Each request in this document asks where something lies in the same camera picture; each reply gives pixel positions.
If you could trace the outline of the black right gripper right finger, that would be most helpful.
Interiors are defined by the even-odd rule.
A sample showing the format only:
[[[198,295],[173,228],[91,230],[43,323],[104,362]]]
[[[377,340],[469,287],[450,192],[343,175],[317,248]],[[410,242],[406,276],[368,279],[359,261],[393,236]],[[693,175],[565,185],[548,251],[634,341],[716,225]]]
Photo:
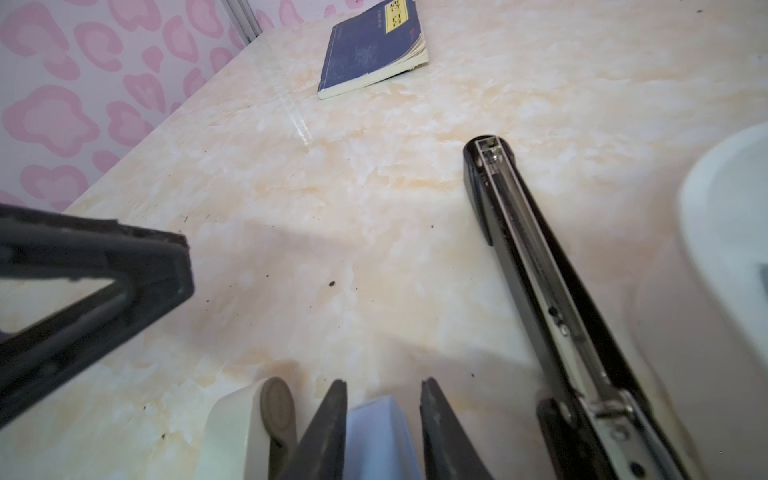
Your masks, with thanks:
[[[432,377],[421,384],[419,409],[427,479],[492,479]]]

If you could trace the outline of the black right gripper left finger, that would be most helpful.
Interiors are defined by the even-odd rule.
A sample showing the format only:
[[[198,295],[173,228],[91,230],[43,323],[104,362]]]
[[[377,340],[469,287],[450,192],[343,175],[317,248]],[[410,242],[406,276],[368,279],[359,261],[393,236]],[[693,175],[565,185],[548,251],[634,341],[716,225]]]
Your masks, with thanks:
[[[347,411],[347,383],[334,380],[278,479],[341,480]]]

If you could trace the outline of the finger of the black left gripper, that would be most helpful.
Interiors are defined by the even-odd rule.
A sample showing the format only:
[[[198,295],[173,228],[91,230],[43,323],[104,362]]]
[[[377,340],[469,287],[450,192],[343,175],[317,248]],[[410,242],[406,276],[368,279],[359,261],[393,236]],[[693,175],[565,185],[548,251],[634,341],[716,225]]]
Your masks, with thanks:
[[[195,290],[190,247],[180,233],[11,205],[1,208],[1,276],[107,283],[20,331],[2,333],[2,425]]]

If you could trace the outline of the white plastic tray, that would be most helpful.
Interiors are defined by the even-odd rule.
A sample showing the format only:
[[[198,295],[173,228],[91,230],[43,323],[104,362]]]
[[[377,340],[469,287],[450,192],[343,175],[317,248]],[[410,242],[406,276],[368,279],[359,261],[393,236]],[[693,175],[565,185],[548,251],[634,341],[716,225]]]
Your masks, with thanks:
[[[767,475],[767,127],[696,162],[638,284],[637,348],[711,479]]]

